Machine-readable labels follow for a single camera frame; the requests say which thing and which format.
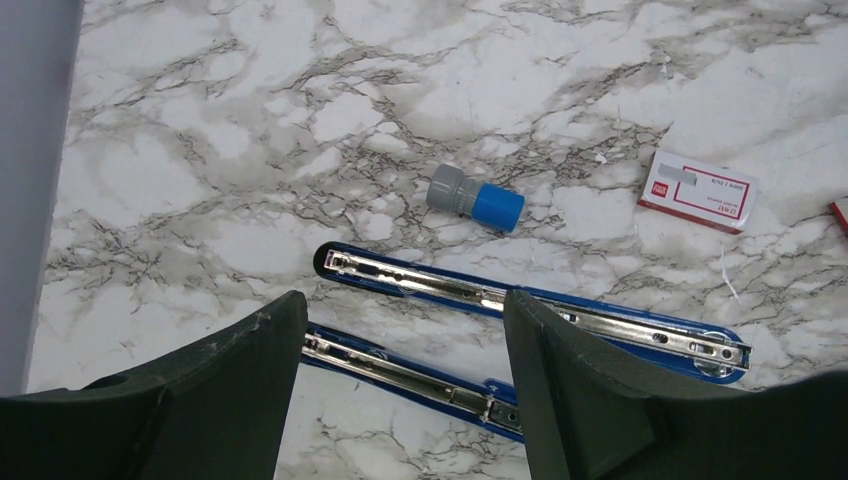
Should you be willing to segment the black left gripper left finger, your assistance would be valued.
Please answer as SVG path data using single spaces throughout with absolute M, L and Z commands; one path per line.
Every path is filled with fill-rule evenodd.
M 291 291 L 80 390 L 1 401 L 5 479 L 270 479 L 307 328 Z

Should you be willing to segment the red white staple box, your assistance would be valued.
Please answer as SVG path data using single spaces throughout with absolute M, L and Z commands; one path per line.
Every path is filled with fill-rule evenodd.
M 738 235 L 756 203 L 758 180 L 724 167 L 656 151 L 637 204 Z

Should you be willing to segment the staple box tray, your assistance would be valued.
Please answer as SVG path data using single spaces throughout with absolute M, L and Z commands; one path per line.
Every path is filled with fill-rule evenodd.
M 848 197 L 842 197 L 829 203 L 829 209 L 845 232 L 848 231 Z

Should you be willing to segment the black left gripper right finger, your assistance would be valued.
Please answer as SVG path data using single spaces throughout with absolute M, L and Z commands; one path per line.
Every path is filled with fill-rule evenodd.
M 645 361 L 509 292 L 504 326 L 535 479 L 843 479 L 847 375 L 747 392 Z

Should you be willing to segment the blue black stapler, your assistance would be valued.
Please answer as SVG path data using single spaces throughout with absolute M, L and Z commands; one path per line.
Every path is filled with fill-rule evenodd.
M 502 318 L 512 288 L 334 241 L 317 248 L 313 267 L 324 279 L 493 318 Z M 526 291 L 574 326 L 678 373 L 729 384 L 750 369 L 751 346 L 727 328 L 538 288 Z

